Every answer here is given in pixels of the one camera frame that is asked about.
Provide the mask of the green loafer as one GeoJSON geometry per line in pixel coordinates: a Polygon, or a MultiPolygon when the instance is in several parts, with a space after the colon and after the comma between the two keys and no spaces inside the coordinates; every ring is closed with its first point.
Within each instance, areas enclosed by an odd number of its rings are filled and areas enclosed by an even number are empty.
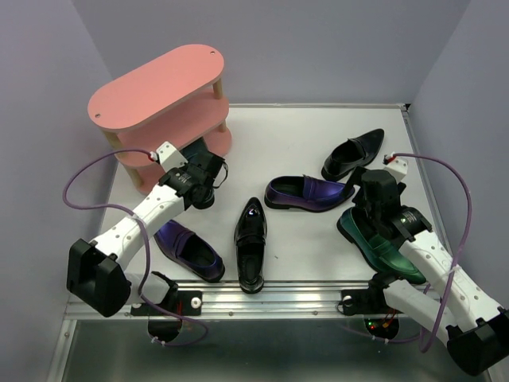
{"type": "Polygon", "coordinates": [[[181,150],[181,153],[187,161],[187,166],[206,167],[212,159],[212,154],[203,139],[198,139],[187,145],[181,150]]]}
{"type": "Polygon", "coordinates": [[[355,207],[347,209],[336,227],[347,241],[360,250],[374,271],[393,272],[412,284],[422,285],[426,282],[425,276],[389,240],[369,225],[363,210],[355,207]]]}

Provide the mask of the purple loafer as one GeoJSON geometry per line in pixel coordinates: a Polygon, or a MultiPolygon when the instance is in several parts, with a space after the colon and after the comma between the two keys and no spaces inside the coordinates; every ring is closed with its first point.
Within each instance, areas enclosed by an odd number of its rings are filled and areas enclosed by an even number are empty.
{"type": "Polygon", "coordinates": [[[175,220],[164,224],[153,236],[162,254],[207,283],[219,282],[225,266],[220,255],[195,232],[175,220]]]}
{"type": "Polygon", "coordinates": [[[264,202],[271,209],[327,212],[347,201],[355,192],[345,184],[310,176],[281,176],[269,182],[264,202]]]}

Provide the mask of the glossy black loafer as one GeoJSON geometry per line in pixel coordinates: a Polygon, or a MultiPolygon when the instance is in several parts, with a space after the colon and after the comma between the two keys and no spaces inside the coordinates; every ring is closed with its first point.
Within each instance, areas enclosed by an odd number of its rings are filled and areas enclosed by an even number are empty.
{"type": "Polygon", "coordinates": [[[252,197],[240,214],[234,234],[239,285],[246,294],[257,294],[263,288],[266,233],[262,204],[257,197],[252,197]]]}

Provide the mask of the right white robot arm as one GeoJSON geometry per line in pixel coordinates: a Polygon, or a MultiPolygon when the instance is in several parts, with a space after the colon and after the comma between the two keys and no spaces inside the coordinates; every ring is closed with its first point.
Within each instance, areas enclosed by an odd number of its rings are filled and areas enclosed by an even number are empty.
{"type": "Polygon", "coordinates": [[[408,315],[437,335],[463,372],[478,376],[508,356],[508,311],[453,264],[431,223],[417,209],[402,205],[404,175],[356,168],[350,179],[359,186],[354,203],[370,227],[395,246],[441,298],[436,301],[397,277],[369,287],[367,304],[408,315]]]}

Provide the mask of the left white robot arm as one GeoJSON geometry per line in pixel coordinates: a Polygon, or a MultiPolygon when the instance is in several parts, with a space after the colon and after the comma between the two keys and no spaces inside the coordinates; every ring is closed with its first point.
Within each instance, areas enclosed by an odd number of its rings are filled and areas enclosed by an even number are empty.
{"type": "Polygon", "coordinates": [[[226,166],[209,151],[186,159],[169,142],[142,153],[164,171],[150,193],[134,209],[121,207],[126,215],[112,228],[90,241],[77,240],[69,250],[68,291],[105,318],[135,303],[149,303],[161,314],[176,307],[177,294],[168,279],[149,271],[128,274],[126,269],[140,249],[150,248],[150,238],[169,220],[190,207],[213,204],[215,179],[226,166]]]}

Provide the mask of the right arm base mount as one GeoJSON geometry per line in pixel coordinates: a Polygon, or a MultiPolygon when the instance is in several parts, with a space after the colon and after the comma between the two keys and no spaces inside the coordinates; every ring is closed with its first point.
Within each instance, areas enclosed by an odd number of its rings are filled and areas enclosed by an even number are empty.
{"type": "Polygon", "coordinates": [[[376,273],[364,289],[347,289],[340,292],[337,310],[345,316],[357,314],[386,314],[391,308],[387,305],[384,291],[398,281],[391,273],[376,273]]]}

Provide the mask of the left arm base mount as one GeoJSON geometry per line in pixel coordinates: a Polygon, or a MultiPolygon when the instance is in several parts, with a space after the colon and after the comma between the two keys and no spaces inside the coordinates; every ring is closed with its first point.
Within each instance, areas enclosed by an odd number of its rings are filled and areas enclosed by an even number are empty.
{"type": "Polygon", "coordinates": [[[200,316],[203,305],[201,290],[181,290],[176,282],[161,272],[152,271],[143,287],[159,308],[182,316],[200,316]]]}

